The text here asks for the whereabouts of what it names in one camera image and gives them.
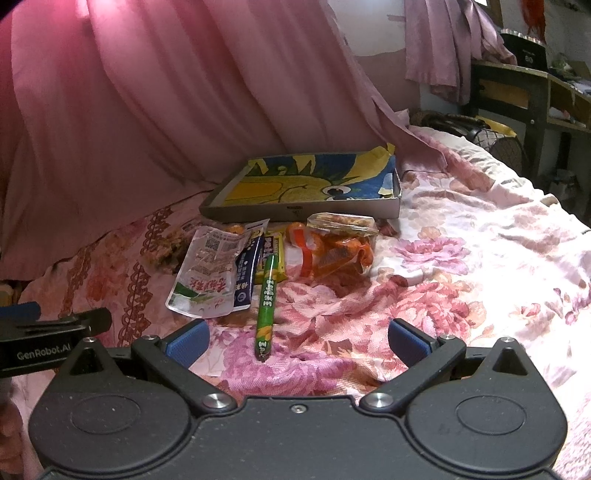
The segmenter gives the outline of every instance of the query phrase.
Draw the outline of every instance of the white snack wrapper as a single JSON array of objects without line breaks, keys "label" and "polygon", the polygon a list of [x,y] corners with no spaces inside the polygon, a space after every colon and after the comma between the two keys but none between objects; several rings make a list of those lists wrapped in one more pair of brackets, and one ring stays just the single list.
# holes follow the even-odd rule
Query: white snack wrapper
[{"label": "white snack wrapper", "polygon": [[201,225],[178,272],[166,306],[192,318],[223,317],[234,308],[236,257],[250,237]]}]

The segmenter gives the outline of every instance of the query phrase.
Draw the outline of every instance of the blue snack package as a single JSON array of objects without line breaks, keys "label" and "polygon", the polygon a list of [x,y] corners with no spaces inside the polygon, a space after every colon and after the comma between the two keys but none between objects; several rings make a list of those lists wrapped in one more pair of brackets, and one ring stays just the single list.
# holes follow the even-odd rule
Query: blue snack package
[{"label": "blue snack package", "polygon": [[269,220],[267,219],[245,225],[245,230],[250,231],[251,234],[246,246],[236,259],[236,291],[234,292],[233,312],[246,310],[251,306],[256,266],[259,263],[268,224]]}]

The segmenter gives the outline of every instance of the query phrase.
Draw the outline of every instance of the pink curtain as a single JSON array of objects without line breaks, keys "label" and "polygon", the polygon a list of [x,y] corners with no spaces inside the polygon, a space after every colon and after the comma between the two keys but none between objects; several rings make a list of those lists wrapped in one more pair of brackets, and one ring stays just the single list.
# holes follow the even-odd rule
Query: pink curtain
[{"label": "pink curtain", "polygon": [[0,278],[34,278],[249,157],[390,141],[403,168],[445,166],[326,0],[25,0],[0,32]]},{"label": "pink curtain", "polygon": [[472,59],[511,63],[495,24],[473,0],[405,0],[408,80],[464,105]]}]

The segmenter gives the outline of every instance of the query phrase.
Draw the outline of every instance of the bed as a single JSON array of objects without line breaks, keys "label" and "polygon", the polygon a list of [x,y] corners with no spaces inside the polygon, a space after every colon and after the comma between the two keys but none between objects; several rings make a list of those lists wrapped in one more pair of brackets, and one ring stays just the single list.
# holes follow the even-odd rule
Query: bed
[{"label": "bed", "polygon": [[[448,168],[403,175],[400,218],[379,237],[365,283],[285,281],[278,289],[274,352],[265,364],[254,359],[252,308],[208,320],[209,350],[191,370],[238,401],[271,394],[359,398],[405,369],[388,347],[393,317],[431,335],[453,333],[472,346],[513,336],[569,420],[556,471],[566,480],[591,478],[591,232],[481,148],[410,129],[443,153]],[[188,319],[164,306],[174,276],[149,273],[142,256],[167,229],[198,218],[204,197],[111,231],[31,282],[21,302],[39,302],[45,319],[109,308],[114,328],[101,336],[108,346],[147,333],[167,335]],[[25,425],[52,375],[16,379]],[[25,463],[25,478],[33,479],[40,466],[30,444]]]}]

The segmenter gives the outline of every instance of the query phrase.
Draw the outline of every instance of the cartoon printed box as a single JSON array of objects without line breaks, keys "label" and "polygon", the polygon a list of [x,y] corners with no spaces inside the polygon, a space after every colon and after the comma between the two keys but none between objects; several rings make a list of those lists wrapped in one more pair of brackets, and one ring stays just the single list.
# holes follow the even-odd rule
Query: cartoon printed box
[{"label": "cartoon printed box", "polygon": [[394,150],[253,158],[207,197],[201,213],[228,223],[305,222],[320,212],[395,219],[401,189]]}]

